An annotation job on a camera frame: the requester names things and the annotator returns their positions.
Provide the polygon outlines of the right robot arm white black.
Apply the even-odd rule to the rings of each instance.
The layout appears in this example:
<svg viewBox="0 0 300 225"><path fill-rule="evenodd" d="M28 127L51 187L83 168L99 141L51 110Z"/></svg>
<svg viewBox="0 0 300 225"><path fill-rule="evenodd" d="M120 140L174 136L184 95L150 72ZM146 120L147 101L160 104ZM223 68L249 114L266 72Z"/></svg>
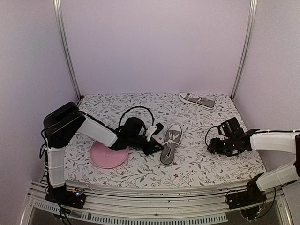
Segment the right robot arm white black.
<svg viewBox="0 0 300 225"><path fill-rule="evenodd" d="M265 191L290 184L300 179L300 132L298 130L260 130L244 131L233 117L217 126L218 137L206 143L208 152L237 156L245 151L280 151L295 155L295 159L269 172L252 178L243 192L227 194L225 202L230 209L262 203L267 200Z"/></svg>

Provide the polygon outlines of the grey sneaker with red sole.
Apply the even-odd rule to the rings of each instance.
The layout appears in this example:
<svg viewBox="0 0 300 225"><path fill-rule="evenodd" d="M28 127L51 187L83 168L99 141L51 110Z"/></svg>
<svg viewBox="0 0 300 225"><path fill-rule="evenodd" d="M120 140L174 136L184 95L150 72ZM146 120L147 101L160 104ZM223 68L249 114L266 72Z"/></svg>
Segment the grey sneaker with red sole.
<svg viewBox="0 0 300 225"><path fill-rule="evenodd" d="M182 127L178 124L172 125L165 133L162 146L164 147L161 155L160 162L164 166L170 166L174 161L176 148L179 146L183 136Z"/></svg>

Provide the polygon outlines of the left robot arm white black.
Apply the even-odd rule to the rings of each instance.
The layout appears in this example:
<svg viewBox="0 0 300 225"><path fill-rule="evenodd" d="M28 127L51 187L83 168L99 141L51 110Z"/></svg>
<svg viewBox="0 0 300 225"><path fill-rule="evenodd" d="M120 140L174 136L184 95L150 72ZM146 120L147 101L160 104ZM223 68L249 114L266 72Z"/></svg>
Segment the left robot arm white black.
<svg viewBox="0 0 300 225"><path fill-rule="evenodd" d="M58 204L82 209L86 201L83 191L67 190L64 178L65 150L73 136L77 133L88 136L107 149L124 150L127 147L141 149L145 155L161 151L163 146L153 136L163 129L161 123L152 123L145 127L137 117L130 117L125 124L116 129L106 126L84 111L79 110L74 102L68 102L44 118L41 136L45 151L45 169L48 189L46 200Z"/></svg>

